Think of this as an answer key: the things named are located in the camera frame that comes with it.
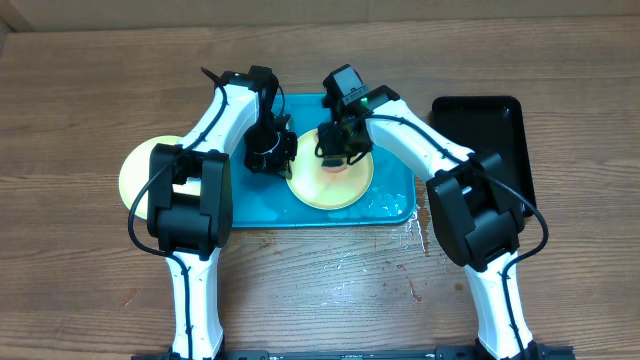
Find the yellow plate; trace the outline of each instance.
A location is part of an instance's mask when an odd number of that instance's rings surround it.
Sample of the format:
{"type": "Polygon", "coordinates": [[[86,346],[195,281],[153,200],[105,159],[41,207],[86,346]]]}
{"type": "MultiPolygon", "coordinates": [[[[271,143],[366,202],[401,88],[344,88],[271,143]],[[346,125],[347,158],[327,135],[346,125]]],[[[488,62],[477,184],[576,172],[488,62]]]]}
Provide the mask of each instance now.
{"type": "Polygon", "coordinates": [[[317,129],[298,138],[298,154],[291,163],[293,177],[289,189],[303,203],[322,210],[336,210],[356,202],[373,179],[373,158],[367,154],[355,165],[339,173],[321,169],[322,159],[315,156],[317,129]]]}
{"type": "MultiPolygon", "coordinates": [[[[156,144],[174,145],[181,138],[179,136],[158,136],[138,145],[122,164],[120,177],[118,178],[118,188],[122,202],[131,209],[133,200],[149,180],[149,157],[151,150],[156,144]]],[[[184,185],[173,185],[173,191],[184,194],[200,195],[200,184],[186,183],[184,185]]],[[[148,207],[148,193],[140,200],[136,208],[136,216],[146,220],[148,207]]]]}

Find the wooden table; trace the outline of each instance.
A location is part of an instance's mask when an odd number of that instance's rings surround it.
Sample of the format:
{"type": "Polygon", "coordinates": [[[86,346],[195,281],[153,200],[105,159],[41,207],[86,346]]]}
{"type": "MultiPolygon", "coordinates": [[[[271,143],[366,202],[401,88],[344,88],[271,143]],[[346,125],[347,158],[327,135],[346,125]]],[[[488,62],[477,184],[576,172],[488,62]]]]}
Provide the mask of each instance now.
{"type": "MultiPolygon", "coordinates": [[[[0,358],[127,359],[174,334],[167,266],[126,232],[118,171],[207,108],[199,68],[270,66],[320,92],[351,63],[421,115],[441,95],[522,103],[551,241],[519,267],[535,338],[640,353],[640,18],[11,34],[0,58],[0,358]]],[[[391,227],[237,231],[220,260],[230,349],[428,349],[477,331],[424,186],[391,227]]],[[[535,221],[522,249],[540,237],[535,221]]],[[[142,224],[139,232],[144,232],[142,224]]]]}

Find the small yellow dish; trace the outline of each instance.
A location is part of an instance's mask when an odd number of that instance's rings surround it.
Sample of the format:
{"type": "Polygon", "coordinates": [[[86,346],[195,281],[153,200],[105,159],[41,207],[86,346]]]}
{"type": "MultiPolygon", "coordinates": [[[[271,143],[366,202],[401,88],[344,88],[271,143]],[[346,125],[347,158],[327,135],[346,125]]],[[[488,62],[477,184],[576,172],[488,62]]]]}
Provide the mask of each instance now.
{"type": "Polygon", "coordinates": [[[298,138],[298,154],[291,163],[293,177],[287,180],[291,192],[303,203],[322,210],[336,210],[356,202],[373,179],[373,158],[362,160],[339,173],[322,169],[322,159],[315,156],[317,129],[298,138]]]}

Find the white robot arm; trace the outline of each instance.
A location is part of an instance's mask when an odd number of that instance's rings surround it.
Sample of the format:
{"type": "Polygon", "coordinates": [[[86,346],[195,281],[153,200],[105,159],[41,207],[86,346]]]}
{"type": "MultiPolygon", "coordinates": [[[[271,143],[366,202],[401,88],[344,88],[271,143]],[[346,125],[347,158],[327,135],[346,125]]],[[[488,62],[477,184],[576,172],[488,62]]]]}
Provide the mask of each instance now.
{"type": "MultiPolygon", "coordinates": [[[[208,153],[216,150],[224,154],[233,154],[247,130],[256,124],[259,114],[258,94],[246,86],[225,85],[227,106],[222,116],[211,129],[204,141],[197,144],[194,151],[208,153]]],[[[213,102],[198,124],[183,137],[178,145],[187,147],[196,141],[200,134],[213,121],[222,106],[221,89],[215,90],[213,102]]],[[[201,260],[196,254],[175,251],[189,270],[190,316],[192,335],[192,358],[213,359],[220,350],[223,330],[218,316],[218,258],[217,247],[207,260],[201,260]]],[[[172,352],[181,358],[189,356],[189,343],[186,333],[185,284],[180,266],[167,259],[173,281],[173,302],[176,314],[176,335],[172,352]]]]}
{"type": "MultiPolygon", "coordinates": [[[[411,121],[429,134],[442,147],[461,160],[467,160],[473,151],[457,145],[420,120],[404,100],[388,101],[377,107],[373,114],[390,115],[411,121]]],[[[443,157],[431,143],[412,128],[393,120],[371,118],[366,120],[367,132],[373,143],[385,148],[404,162],[421,180],[427,181],[440,170],[451,170],[458,166],[443,157]]],[[[520,353],[520,348],[510,327],[506,300],[502,290],[501,272],[506,264],[518,256],[517,252],[505,253],[491,261],[487,270],[479,272],[471,266],[464,267],[471,294],[478,314],[478,339],[496,359],[512,358],[520,353]]],[[[520,338],[526,346],[533,340],[527,328],[520,303],[516,267],[509,269],[509,293],[520,338]]]]}

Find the blue tray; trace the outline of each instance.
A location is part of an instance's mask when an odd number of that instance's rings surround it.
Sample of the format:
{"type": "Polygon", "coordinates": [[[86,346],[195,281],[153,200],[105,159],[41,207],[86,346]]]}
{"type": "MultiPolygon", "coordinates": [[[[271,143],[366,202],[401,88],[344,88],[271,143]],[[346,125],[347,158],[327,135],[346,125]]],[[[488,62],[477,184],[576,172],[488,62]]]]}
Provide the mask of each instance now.
{"type": "MultiPolygon", "coordinates": [[[[331,119],[322,107],[323,94],[286,96],[285,113],[291,114],[290,129],[298,136],[331,119]]],[[[276,97],[273,111],[280,112],[276,97]]],[[[286,180],[252,174],[244,166],[245,145],[238,144],[231,156],[231,187],[234,228],[291,228],[399,224],[407,221],[416,204],[413,172],[388,151],[374,146],[373,180],[354,204],[339,210],[319,210],[298,200],[286,180]]]]}

